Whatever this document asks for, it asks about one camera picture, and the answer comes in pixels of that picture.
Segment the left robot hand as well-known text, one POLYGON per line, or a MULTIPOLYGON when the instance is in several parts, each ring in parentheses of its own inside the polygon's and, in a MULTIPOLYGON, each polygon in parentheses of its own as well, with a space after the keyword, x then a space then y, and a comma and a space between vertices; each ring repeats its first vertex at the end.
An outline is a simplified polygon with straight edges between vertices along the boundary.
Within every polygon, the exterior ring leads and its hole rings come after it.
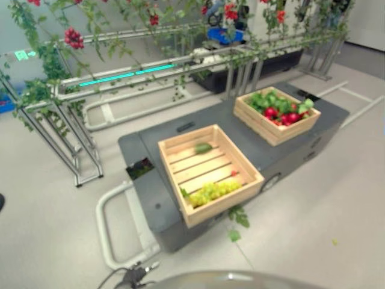
POLYGON ((150 272, 157 269, 160 265, 159 261, 155 261, 147 267, 142 267, 141 264, 135 264, 128 269, 123 277, 123 281, 130 285, 131 288, 138 288, 142 286, 141 281, 150 272))

